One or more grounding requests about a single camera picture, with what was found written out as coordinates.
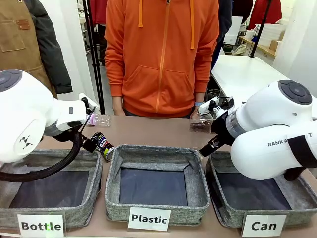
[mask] dark jacket sleeve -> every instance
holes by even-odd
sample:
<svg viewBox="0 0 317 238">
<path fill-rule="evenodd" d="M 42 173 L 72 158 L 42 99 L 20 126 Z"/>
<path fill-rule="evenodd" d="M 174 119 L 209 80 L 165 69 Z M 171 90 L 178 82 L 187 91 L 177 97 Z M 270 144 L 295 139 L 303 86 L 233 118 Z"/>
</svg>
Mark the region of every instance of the dark jacket sleeve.
<svg viewBox="0 0 317 238">
<path fill-rule="evenodd" d="M 231 27 L 232 0 L 219 0 L 219 42 Z"/>
<path fill-rule="evenodd" d="M 53 23 L 39 0 L 25 0 L 36 29 L 43 66 L 56 93 L 72 92 L 63 54 L 56 39 Z"/>
</svg>

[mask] colorful can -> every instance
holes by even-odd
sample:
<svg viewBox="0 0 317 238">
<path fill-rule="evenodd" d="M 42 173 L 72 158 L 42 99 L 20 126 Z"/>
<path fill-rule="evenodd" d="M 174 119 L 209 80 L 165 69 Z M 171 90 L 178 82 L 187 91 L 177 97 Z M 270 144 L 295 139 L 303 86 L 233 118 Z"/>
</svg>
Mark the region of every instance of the colorful can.
<svg viewBox="0 0 317 238">
<path fill-rule="evenodd" d="M 114 146 L 110 144 L 110 142 L 105 138 L 105 136 L 101 132 L 97 132 L 93 135 L 92 140 L 97 141 L 97 148 L 101 152 L 103 157 L 106 160 L 111 161 Z"/>
</svg>

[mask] brown leather label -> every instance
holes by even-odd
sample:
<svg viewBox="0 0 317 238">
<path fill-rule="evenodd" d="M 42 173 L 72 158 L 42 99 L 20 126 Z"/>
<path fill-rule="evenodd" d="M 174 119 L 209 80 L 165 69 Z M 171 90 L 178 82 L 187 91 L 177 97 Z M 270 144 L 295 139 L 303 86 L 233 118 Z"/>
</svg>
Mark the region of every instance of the brown leather label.
<svg viewBox="0 0 317 238">
<path fill-rule="evenodd" d="M 31 29 L 29 20 L 27 19 L 20 19 L 16 21 L 16 24 L 19 26 L 20 30 L 28 30 Z"/>
</svg>

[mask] black pole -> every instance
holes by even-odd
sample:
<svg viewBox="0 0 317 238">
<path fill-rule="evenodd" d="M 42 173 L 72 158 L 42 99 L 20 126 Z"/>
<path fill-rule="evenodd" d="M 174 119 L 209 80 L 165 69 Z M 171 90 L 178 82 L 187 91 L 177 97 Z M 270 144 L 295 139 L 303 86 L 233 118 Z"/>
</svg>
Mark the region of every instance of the black pole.
<svg viewBox="0 0 317 238">
<path fill-rule="evenodd" d="M 261 23 L 261 26 L 260 26 L 260 29 L 259 29 L 259 32 L 258 32 L 258 35 L 257 35 L 257 39 L 256 39 L 256 42 L 255 42 L 253 48 L 252 48 L 252 52 L 251 52 L 251 54 L 250 54 L 250 57 L 251 57 L 251 58 L 254 58 L 254 53 L 256 52 L 256 49 L 257 49 L 257 46 L 258 46 L 258 43 L 259 43 L 259 39 L 260 39 L 260 37 L 261 37 L 261 34 L 262 34 L 262 31 L 263 31 L 264 25 L 265 25 L 265 23 L 266 23 L 266 19 L 267 19 L 267 15 L 268 15 L 269 8 L 271 7 L 271 3 L 272 3 L 272 0 L 268 0 L 267 8 L 266 8 L 264 17 L 263 17 L 263 19 L 262 19 L 262 23 Z"/>
<path fill-rule="evenodd" d="M 98 101 L 99 101 L 99 106 L 100 106 L 100 113 L 105 114 L 105 105 L 104 105 L 103 89 L 102 89 L 102 85 L 101 85 L 98 53 L 97 53 L 97 48 L 95 50 L 96 45 L 94 44 L 94 35 L 93 35 L 94 26 L 93 26 L 93 20 L 92 20 L 92 15 L 91 15 L 90 1 L 88 0 L 88 9 L 87 9 L 86 0 L 83 0 L 83 5 L 84 5 L 84 12 L 85 12 L 86 25 L 87 25 L 90 51 L 91 51 L 91 56 L 92 56 L 92 60 L 93 60 L 93 69 L 94 69 L 94 75 L 95 75 Z"/>
</svg>

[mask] gray floor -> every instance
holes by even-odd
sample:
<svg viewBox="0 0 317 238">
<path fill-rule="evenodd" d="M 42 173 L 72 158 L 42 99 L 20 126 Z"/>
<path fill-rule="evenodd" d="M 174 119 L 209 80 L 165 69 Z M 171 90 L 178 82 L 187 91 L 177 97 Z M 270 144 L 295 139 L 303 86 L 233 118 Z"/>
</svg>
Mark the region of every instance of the gray floor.
<svg viewBox="0 0 317 238">
<path fill-rule="evenodd" d="M 92 57 L 91 57 L 91 53 L 87 54 L 87 61 L 88 61 L 88 67 L 89 67 L 91 82 L 92 82 L 93 89 L 94 89 L 95 98 L 96 98 L 96 100 L 98 100 L 96 81 L 95 81 L 95 74 L 94 74 L 94 69 L 93 69 L 93 60 L 92 60 Z M 106 68 L 104 66 L 100 65 L 99 69 L 100 69 L 102 88 L 103 88 L 105 114 L 113 115 L 112 97 L 111 97 L 111 94 L 110 94 L 109 80 L 108 80 L 108 78 L 106 76 Z"/>
</svg>

